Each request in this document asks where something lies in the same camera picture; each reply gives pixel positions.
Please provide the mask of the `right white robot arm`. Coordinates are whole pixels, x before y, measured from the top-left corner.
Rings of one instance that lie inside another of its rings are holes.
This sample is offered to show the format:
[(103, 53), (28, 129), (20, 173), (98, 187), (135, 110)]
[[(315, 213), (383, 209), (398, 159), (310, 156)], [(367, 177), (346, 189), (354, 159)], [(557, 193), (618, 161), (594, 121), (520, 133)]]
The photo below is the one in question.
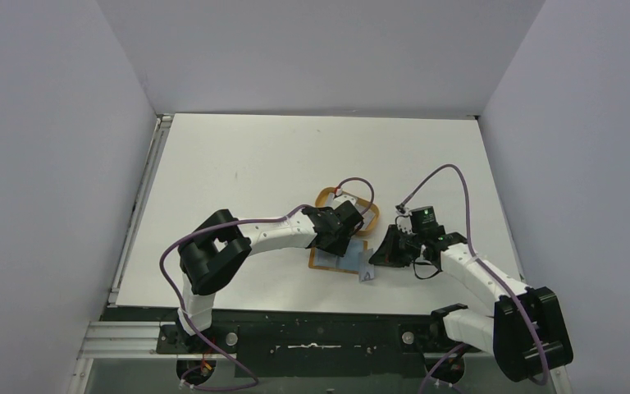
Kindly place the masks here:
[(514, 382), (573, 362), (559, 301), (551, 289), (530, 287), (472, 255), (468, 239), (447, 232), (431, 206), (414, 209), (409, 219), (408, 231), (396, 224), (388, 226), (368, 262), (390, 268), (429, 263), (460, 282), (491, 311), (479, 314), (463, 304), (432, 311), (428, 338), (436, 349), (466, 343), (493, 355)]

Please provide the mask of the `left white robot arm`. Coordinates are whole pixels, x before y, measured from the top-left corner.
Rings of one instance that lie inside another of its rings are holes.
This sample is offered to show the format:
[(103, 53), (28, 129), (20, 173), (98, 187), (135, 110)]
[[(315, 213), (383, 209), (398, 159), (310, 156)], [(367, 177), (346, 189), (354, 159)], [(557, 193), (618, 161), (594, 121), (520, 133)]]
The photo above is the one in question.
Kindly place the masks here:
[(178, 342), (190, 352), (208, 346), (215, 295), (249, 256), (295, 248), (342, 257), (363, 222), (349, 201), (334, 208), (300, 205), (278, 218), (239, 220), (228, 209), (216, 211), (176, 247), (183, 280)]

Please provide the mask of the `orange leather card holder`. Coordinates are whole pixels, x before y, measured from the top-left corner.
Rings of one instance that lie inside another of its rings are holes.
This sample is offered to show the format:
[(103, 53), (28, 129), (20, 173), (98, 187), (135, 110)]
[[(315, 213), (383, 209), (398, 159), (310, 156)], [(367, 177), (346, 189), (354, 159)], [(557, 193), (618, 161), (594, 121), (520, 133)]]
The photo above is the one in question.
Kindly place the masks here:
[(373, 248), (368, 241), (354, 239), (351, 241), (343, 256), (312, 249), (308, 260), (308, 267), (336, 273), (359, 275), (368, 269), (368, 260), (372, 257)]

